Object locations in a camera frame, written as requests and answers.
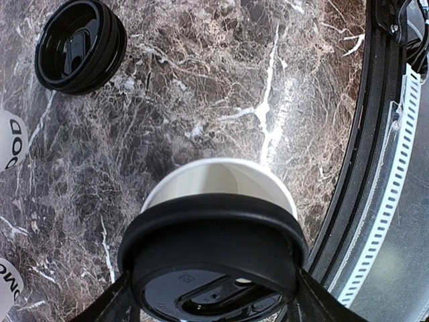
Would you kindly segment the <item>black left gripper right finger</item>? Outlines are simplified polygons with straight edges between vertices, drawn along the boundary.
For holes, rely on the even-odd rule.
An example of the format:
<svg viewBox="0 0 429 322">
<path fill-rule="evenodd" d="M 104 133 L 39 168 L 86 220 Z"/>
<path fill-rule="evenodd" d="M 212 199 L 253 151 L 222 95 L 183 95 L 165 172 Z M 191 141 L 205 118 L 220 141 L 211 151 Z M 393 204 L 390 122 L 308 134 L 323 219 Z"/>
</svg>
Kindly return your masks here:
<svg viewBox="0 0 429 322">
<path fill-rule="evenodd" d="M 367 322 L 339 303 L 303 268 L 296 268 L 297 290 L 287 305 L 287 321 Z"/>
</svg>

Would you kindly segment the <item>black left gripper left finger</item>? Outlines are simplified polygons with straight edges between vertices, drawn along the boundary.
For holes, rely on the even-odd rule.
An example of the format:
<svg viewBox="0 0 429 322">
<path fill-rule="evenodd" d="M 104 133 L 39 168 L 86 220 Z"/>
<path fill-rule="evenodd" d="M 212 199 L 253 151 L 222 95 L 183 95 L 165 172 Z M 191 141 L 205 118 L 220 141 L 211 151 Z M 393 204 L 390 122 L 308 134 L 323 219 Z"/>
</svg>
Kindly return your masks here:
<svg viewBox="0 0 429 322">
<path fill-rule="evenodd" d="M 140 321 L 140 308 L 131 292 L 131 273 L 124 272 L 98 299 L 70 322 Z"/>
</svg>

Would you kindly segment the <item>black coffee cup lid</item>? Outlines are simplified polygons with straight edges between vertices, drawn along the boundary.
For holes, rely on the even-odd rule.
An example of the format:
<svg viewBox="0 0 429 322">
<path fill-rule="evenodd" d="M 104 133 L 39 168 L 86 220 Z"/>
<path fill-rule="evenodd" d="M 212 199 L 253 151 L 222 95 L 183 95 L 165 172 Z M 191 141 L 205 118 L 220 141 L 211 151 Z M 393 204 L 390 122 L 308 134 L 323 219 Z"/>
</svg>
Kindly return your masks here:
<svg viewBox="0 0 429 322">
<path fill-rule="evenodd" d="M 117 264 L 138 307 L 159 321 L 260 321 L 296 294 L 308 245 L 294 216 L 256 197 L 165 201 L 126 229 Z"/>
</svg>

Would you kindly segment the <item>white paper coffee cup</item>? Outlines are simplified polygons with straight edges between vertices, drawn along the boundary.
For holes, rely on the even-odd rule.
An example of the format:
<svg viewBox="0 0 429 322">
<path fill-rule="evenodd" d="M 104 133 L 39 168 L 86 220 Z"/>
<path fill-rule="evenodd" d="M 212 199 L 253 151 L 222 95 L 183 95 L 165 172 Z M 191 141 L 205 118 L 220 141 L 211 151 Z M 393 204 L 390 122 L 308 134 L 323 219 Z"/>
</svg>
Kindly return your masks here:
<svg viewBox="0 0 429 322">
<path fill-rule="evenodd" d="M 236 158 L 204 158 L 175 169 L 154 187 L 141 211 L 171 199 L 210 193 L 263 199 L 298 217 L 290 191 L 270 169 Z"/>
</svg>

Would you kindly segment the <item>stack of black cup lids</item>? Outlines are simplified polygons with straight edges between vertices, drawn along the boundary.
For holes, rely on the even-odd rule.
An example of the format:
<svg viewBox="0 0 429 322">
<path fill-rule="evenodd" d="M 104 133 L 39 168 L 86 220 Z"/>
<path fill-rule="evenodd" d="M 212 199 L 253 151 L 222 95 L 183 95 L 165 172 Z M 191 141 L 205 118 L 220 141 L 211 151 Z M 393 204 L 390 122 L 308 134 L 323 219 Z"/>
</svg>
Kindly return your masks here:
<svg viewBox="0 0 429 322">
<path fill-rule="evenodd" d="M 122 21 L 101 1 L 67 1 L 49 18 L 38 40 L 34 68 L 40 84 L 68 95 L 104 86 L 127 50 Z"/>
</svg>

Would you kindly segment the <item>stack of white paper cups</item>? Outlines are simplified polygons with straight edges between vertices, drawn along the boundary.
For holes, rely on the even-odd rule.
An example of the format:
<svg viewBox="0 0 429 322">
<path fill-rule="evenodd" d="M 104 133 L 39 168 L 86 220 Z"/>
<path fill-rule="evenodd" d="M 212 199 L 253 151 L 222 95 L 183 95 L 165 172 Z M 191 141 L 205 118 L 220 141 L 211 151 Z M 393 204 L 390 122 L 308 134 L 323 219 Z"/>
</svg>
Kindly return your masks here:
<svg viewBox="0 0 429 322">
<path fill-rule="evenodd" d="M 1 317 L 6 316 L 23 291 L 23 279 L 15 266 L 1 258 Z"/>
</svg>

